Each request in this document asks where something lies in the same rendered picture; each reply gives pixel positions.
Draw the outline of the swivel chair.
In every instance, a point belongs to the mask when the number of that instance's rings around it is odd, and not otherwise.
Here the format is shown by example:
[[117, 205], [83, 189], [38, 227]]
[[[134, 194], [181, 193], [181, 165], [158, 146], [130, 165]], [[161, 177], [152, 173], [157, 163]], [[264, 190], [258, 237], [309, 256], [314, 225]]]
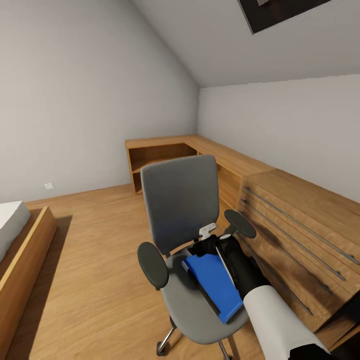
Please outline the swivel chair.
[[[170, 314], [171, 330], [159, 341], [156, 354], [165, 355], [165, 345], [176, 329], [200, 345], [218, 343], [223, 360], [233, 360], [222, 340], [238, 332], [249, 320], [243, 305], [223, 324], [197, 285], [182, 266], [191, 256], [188, 248], [201, 239], [200, 229], [216, 224], [220, 214], [216, 159], [211, 154], [174, 158], [145, 165], [140, 170], [151, 239], [143, 242], [137, 257], [143, 273], [161, 294]], [[239, 231], [251, 239], [256, 229], [240, 213], [225, 210], [230, 223], [222, 234]], [[171, 251], [194, 241], [171, 255]]]

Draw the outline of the folder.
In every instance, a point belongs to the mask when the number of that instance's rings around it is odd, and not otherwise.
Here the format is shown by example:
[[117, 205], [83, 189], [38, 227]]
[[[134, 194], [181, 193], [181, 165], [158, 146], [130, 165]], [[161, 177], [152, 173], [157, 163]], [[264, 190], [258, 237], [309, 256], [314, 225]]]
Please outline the folder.
[[181, 264], [225, 325], [243, 306], [243, 302], [219, 255], [190, 255]]

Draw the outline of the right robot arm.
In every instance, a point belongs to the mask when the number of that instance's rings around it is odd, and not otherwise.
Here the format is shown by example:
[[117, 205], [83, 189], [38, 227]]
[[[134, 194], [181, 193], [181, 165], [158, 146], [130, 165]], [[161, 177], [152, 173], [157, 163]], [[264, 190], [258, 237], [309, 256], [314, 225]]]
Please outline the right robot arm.
[[331, 355], [289, 308], [232, 234], [210, 235], [216, 228], [216, 223], [201, 228], [200, 241], [187, 250], [199, 258], [206, 254], [220, 257], [240, 294], [265, 360], [341, 360]]

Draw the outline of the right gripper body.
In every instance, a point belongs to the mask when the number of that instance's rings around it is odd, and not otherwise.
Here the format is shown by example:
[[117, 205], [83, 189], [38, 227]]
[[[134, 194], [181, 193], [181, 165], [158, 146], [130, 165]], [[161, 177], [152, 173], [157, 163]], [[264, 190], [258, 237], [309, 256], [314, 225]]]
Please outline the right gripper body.
[[199, 258], [206, 254], [212, 255], [212, 252], [210, 251], [210, 242], [216, 237], [217, 236], [215, 234], [212, 234], [208, 239], [200, 240], [199, 242], [193, 244], [196, 255]]

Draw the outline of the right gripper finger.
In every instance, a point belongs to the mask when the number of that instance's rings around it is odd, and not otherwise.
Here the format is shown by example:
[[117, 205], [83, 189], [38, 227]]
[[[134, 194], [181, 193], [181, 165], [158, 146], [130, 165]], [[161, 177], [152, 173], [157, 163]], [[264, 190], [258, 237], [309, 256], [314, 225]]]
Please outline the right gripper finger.
[[187, 250], [188, 250], [188, 252], [189, 252], [192, 256], [196, 255], [196, 252], [195, 252], [194, 246], [189, 247]]

